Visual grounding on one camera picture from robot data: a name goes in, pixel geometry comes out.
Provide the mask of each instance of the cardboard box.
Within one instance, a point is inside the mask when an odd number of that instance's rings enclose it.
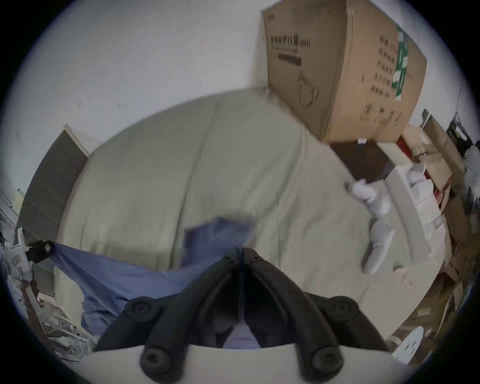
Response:
[[[466,246],[470,236],[470,219],[465,216],[460,196],[447,204],[444,215],[450,236],[453,237],[459,247]]]
[[[449,260],[445,257],[441,272],[446,273],[452,280],[459,281],[466,273],[467,261],[475,256],[470,220],[465,216],[460,197],[447,204],[444,215],[450,233],[450,243],[447,243],[446,252],[449,251],[451,256]]]
[[[443,192],[453,174],[443,156],[420,127],[407,125],[402,133],[402,139],[412,152],[413,160],[417,163],[426,163],[427,172],[435,187]]]
[[[465,166],[463,165],[462,156],[458,152],[454,142],[433,116],[430,116],[423,129],[428,137],[430,137],[438,152],[442,154],[452,171],[452,186],[461,186],[465,174]]]
[[[427,61],[367,0],[284,0],[264,12],[268,85],[320,140],[396,142]]]

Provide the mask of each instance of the wooden panel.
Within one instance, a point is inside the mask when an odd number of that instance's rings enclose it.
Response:
[[[87,156],[62,131],[45,154],[25,194],[17,229],[24,229],[27,242],[57,239],[63,211],[86,161]]]

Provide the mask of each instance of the green tape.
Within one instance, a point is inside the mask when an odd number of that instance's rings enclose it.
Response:
[[[393,74],[392,89],[396,90],[395,100],[400,101],[403,84],[407,73],[408,62],[408,36],[398,29],[398,54],[396,57],[395,72]]]

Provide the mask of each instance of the white wall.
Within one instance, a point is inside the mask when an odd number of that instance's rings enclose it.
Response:
[[[26,191],[66,123],[89,150],[129,125],[207,94],[267,82],[261,10],[275,0],[83,0],[44,33],[27,57],[0,129],[0,187]],[[444,128],[461,71],[442,40],[408,5],[374,0],[428,60],[419,104]],[[480,138],[472,98],[459,114]]]

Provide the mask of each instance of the bed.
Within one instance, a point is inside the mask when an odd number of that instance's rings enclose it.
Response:
[[[392,207],[392,246],[379,271],[364,275],[372,215],[346,190],[352,181],[268,89],[214,95],[140,121],[91,154],[57,240],[160,271],[179,266],[186,228],[216,216],[253,218],[250,245],[263,258],[305,291],[353,298],[387,337],[427,292],[445,249],[412,265]],[[393,273],[395,265],[408,271]],[[81,291],[58,270],[55,292],[79,324]]]

